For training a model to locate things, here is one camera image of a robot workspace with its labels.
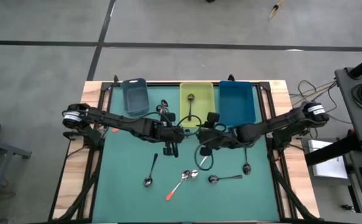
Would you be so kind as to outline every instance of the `green mat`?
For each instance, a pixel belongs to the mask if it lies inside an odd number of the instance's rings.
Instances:
[[[150,111],[165,99],[170,112],[176,113],[179,121],[178,86],[148,87],[148,94]],[[255,116],[259,122],[261,116],[255,89],[254,95]],[[218,87],[214,87],[214,96],[219,111]],[[123,109],[120,87],[114,88],[112,100],[111,113],[128,116]],[[243,149],[220,149],[213,152],[214,167],[210,171],[200,171],[196,179],[184,181],[172,199],[166,201],[167,194],[181,180],[182,172],[196,168],[193,153],[198,144],[196,136],[188,137],[179,144],[179,157],[175,158],[163,155],[164,143],[144,142],[125,131],[112,133],[110,130],[103,152],[93,222],[279,221],[264,138],[247,150],[252,167],[250,175],[210,184],[207,180],[210,175],[242,174]],[[154,153],[159,156],[153,169],[153,183],[146,188],[143,180],[149,175]]]

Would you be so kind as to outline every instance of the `yellow container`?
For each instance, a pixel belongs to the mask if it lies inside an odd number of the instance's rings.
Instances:
[[[215,112],[214,104],[214,87],[211,82],[181,83],[180,89],[180,117],[179,120],[189,115],[189,107],[191,105],[191,114],[201,119],[202,124],[207,120],[208,112]],[[190,104],[188,100],[189,94],[194,95],[194,100]],[[186,118],[182,125],[185,128],[193,128],[200,124],[197,118]]]

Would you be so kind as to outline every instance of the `blue container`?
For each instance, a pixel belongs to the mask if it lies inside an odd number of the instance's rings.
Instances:
[[[255,122],[253,87],[249,82],[219,82],[219,119],[226,126]]]
[[[139,116],[149,111],[148,87],[146,80],[136,78],[121,83],[124,96],[124,110],[130,116]]]

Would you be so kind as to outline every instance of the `concrete floor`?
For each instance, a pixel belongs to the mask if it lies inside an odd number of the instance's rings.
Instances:
[[[0,0],[0,40],[96,42],[109,0]],[[288,0],[271,21],[275,0],[117,0],[106,42],[306,45],[362,47],[362,0]],[[0,139],[33,152],[16,159],[7,178],[16,196],[0,201],[10,223],[47,220],[68,141],[60,112],[80,100],[95,47],[0,45]],[[354,67],[362,52],[103,48],[94,80],[286,80],[297,93],[300,80],[321,85],[333,72]],[[340,92],[331,91],[349,121]],[[327,95],[319,101],[333,104]],[[331,120],[319,137],[343,136],[350,124]],[[346,212],[346,187],[314,183],[321,217],[362,223]]]

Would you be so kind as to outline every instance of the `metal spoon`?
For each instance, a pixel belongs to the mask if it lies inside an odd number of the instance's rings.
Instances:
[[[245,164],[243,165],[243,173],[245,175],[249,175],[251,172],[251,166],[250,164],[247,162],[247,148],[244,148],[244,157],[245,157]]]
[[[194,95],[191,93],[188,95],[188,100],[189,100],[189,117],[188,117],[188,121],[191,121],[192,120],[192,101],[194,100]]]
[[[208,158],[208,156],[204,156],[204,158],[200,162],[200,166],[203,165],[204,161],[206,161],[207,158]],[[198,175],[199,175],[199,170],[197,170],[197,169],[192,170],[192,172],[191,172],[192,179],[196,178]]]
[[[217,177],[216,175],[211,175],[208,177],[208,181],[212,184],[216,184],[218,183],[219,180],[222,180],[222,179],[241,179],[243,178],[242,175],[236,175],[236,176],[232,176],[232,177]]]
[[[191,175],[191,172],[186,170],[182,173],[182,179],[181,181],[179,181],[179,183],[176,185],[176,187],[167,195],[166,200],[169,201],[171,199],[171,197],[173,196],[175,190],[181,185],[183,180],[186,180],[189,178],[189,176]]]
[[[154,158],[153,158],[153,164],[151,165],[151,169],[150,169],[150,174],[147,178],[145,178],[145,180],[143,181],[143,185],[145,187],[149,187],[151,185],[151,183],[153,182],[153,179],[151,178],[151,171],[153,171],[153,168],[155,166],[156,160],[157,160],[158,154],[156,153]]]

